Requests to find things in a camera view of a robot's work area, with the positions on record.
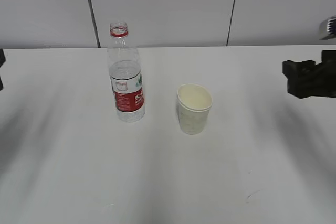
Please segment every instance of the cup rim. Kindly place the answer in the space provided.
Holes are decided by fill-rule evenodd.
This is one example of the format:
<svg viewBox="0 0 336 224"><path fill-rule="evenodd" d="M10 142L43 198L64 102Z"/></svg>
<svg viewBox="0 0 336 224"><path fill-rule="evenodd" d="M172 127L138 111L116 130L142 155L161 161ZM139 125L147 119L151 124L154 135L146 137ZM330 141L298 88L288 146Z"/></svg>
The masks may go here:
<svg viewBox="0 0 336 224"><path fill-rule="evenodd" d="M204 89L204 90L209 94L209 96L210 96L210 98L211 98L211 104L210 104L208 107L201 108L201 109L190 108L190 107L186 106L185 104L183 104L183 102L182 102L181 99L180 99L180 93L179 93L179 91L180 91L180 89L181 89L182 87L184 87L184 86L189 86L189 85L198 86L198 87L201 87L202 89ZM182 84L182 85L180 85L179 88L177 89L177 100L178 100L178 103L179 103L181 106L183 106L183 107L185 107L186 109L188 109L188 110L190 110L190 111L193 111L193 112L204 112L204 111L207 111L207 110L209 110L209 109L212 107L212 103L213 103L213 98L212 98L212 95L211 95L211 93L209 92L209 90L208 90L206 87L204 87L204 86L202 86L202 85L199 85L199 84L195 84L195 83L186 83L186 84Z"/></svg>

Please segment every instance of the plastic water bottle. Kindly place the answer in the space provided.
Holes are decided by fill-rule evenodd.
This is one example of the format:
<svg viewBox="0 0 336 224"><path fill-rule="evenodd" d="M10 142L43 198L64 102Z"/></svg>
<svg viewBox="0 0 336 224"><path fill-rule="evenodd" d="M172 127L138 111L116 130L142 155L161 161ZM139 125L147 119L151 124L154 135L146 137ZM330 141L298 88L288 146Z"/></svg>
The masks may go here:
<svg viewBox="0 0 336 224"><path fill-rule="evenodd" d="M139 52L127 42L126 22L110 24L108 65L119 119L135 122L145 114Z"/></svg>

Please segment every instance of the gray wall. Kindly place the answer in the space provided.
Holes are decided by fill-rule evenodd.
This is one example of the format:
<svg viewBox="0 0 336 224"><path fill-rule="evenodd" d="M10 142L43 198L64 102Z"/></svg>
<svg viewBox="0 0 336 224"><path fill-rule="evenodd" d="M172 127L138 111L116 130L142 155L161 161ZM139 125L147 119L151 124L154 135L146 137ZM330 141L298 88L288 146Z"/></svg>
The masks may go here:
<svg viewBox="0 0 336 224"><path fill-rule="evenodd" d="M318 27L335 0L92 0L98 35L125 19L142 47L336 44ZM96 47L88 0L0 0L0 47Z"/></svg>
<svg viewBox="0 0 336 224"><path fill-rule="evenodd" d="M233 0L92 0L100 43L109 23L124 18L139 46L223 46Z"/></svg>
<svg viewBox="0 0 336 224"><path fill-rule="evenodd" d="M336 44L319 40L319 24L336 0L236 0L230 46Z"/></svg>
<svg viewBox="0 0 336 224"><path fill-rule="evenodd" d="M0 0L0 47L96 47L87 0Z"/></svg>

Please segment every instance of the red label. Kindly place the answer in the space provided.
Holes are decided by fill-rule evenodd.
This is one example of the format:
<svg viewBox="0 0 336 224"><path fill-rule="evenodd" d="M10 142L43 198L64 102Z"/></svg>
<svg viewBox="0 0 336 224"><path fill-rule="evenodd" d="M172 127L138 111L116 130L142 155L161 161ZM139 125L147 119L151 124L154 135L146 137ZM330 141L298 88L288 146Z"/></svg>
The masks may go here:
<svg viewBox="0 0 336 224"><path fill-rule="evenodd" d="M128 94L114 92L114 98L117 109L123 112L138 110L144 103L142 87L138 91Z"/></svg>

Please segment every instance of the wall seam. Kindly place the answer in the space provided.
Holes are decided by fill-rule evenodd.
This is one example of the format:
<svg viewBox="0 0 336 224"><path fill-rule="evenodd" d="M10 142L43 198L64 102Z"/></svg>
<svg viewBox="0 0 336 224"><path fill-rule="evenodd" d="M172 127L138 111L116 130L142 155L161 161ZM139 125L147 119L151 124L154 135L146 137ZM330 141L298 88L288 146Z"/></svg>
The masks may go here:
<svg viewBox="0 0 336 224"><path fill-rule="evenodd" d="M229 44L230 33L231 33L231 25L232 25L232 19L233 19L233 13L234 13L234 10L235 10L235 4L236 4L236 0L233 0L233 3L232 3L232 11L231 11L231 17L230 17L229 31L228 31L228 34L227 34L227 40L226 40L226 46L228 46L228 44Z"/></svg>
<svg viewBox="0 0 336 224"><path fill-rule="evenodd" d="M92 24L93 24L93 29L94 29L94 36L96 37L97 47L100 48L100 41L99 41L99 35L98 35L98 30L97 30L97 25L96 25L96 18L94 17L94 12L93 12L93 7L92 7L92 0L88 0L88 3L89 3L90 14L91 14L91 19L92 19Z"/></svg>

